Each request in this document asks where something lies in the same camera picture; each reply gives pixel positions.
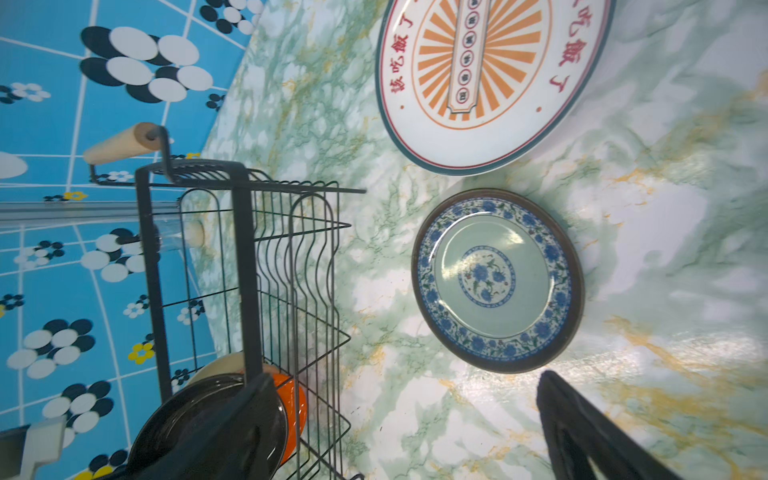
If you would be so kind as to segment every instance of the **green marble surface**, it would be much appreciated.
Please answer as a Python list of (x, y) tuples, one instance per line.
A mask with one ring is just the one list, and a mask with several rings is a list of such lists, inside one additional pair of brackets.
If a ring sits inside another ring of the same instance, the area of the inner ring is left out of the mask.
[[(684, 478), (766, 478), (768, 4), (620, 0), (568, 118), (531, 154), (470, 178), (411, 164), (384, 129), (373, 72), (385, 7), (271, 2), (204, 150), (279, 179), (368, 189), (343, 199), (353, 228), (336, 258), (352, 336), (346, 474), (552, 477), (541, 370), (499, 375), (455, 358), (410, 283), (431, 209), (499, 187), (548, 210), (581, 256), (581, 328), (547, 368)], [(196, 257), (203, 288), (217, 281), (213, 250)], [(223, 353), (223, 316), (208, 305)]]

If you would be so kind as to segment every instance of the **dish rack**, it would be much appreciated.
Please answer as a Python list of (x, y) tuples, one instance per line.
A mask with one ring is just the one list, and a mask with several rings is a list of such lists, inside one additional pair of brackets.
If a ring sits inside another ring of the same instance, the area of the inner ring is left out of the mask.
[[(341, 194), (366, 191), (341, 188), (335, 181), (276, 181), (231, 161), (171, 160), (165, 129), (157, 127), (147, 137), (153, 135), (160, 141), (161, 162), (138, 168), (134, 183), (117, 185), (136, 189), (162, 401), (172, 396), (181, 376), (191, 376), (210, 358), (200, 357), (190, 318), (194, 368), (171, 371), (164, 309), (202, 300), (210, 315), (211, 305), (217, 304), (227, 329), (227, 353), (239, 347), (236, 327), (241, 326), (246, 372), (261, 373), (264, 361), (297, 379), (306, 392), (308, 413), (301, 435), (296, 423), (300, 442), (274, 478), (344, 479), (341, 440), (349, 421), (339, 410), (339, 349), (350, 337), (339, 327), (334, 256), (339, 232), (351, 227), (339, 219)], [(106, 177), (91, 165), (93, 183), (116, 184)], [(154, 212), (152, 187), (179, 188), (178, 212)], [(164, 302), (157, 265), (164, 240), (156, 222), (168, 216), (180, 223), (187, 292), (173, 302)], [(216, 279), (215, 288), (209, 281), (207, 290), (193, 293), (191, 267), (201, 256), (190, 251), (185, 232), (200, 221), (206, 237), (202, 248), (209, 253), (207, 271)], [(294, 391), (294, 418), (299, 418), (299, 391)]]

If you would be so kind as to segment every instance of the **blue tile wall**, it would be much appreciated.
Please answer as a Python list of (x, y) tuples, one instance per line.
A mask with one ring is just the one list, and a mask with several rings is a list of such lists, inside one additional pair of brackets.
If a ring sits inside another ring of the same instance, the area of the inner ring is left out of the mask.
[[(82, 154), (139, 121), (164, 124), (173, 154), (200, 152), (262, 9), (261, 0), (4, 2), (0, 204), (135, 200), (133, 187), (120, 185), (125, 175), (114, 186), (91, 184)], [(129, 46), (151, 40), (132, 51), (118, 33)], [(100, 170), (130, 176), (154, 160)], [(179, 196), (153, 192), (154, 200)], [(106, 221), (0, 228), (0, 429), (68, 417), (61, 460), (39, 470), (42, 480), (124, 468), (160, 405), (146, 277), (130, 260), (141, 252), (123, 249), (89, 268), (97, 240), (116, 229), (138, 233), (137, 223)], [(205, 305), (187, 300), (198, 293), (191, 271), (187, 292), (182, 253), (163, 252), (159, 267), (164, 303), (177, 302), (164, 312), (178, 390), (215, 351)]]

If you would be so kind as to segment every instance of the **plate with chinese characters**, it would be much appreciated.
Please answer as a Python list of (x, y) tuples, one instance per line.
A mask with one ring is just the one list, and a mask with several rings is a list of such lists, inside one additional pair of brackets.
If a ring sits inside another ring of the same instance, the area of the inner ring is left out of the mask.
[(513, 161), (583, 90), (614, 2), (390, 0), (376, 59), (389, 136), (440, 174), (481, 174)]
[(576, 333), (584, 307), (578, 257), (538, 205), (470, 190), (429, 214), (413, 247), (416, 301), (459, 358), (494, 372), (538, 368)]

